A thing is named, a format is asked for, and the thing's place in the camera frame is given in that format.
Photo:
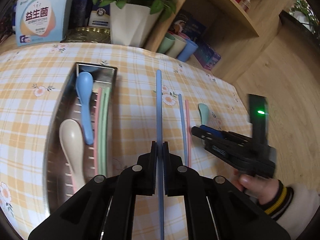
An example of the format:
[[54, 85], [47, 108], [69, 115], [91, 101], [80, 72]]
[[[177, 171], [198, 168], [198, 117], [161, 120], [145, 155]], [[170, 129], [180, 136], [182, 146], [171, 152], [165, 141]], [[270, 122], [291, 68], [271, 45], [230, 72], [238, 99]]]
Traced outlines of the person's right hand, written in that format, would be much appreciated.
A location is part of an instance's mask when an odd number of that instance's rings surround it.
[[233, 171], [232, 184], [240, 191], [247, 189], [252, 192], [261, 205], [269, 203], [279, 190], [279, 180], [277, 179], [252, 177], [242, 174], [238, 170]]

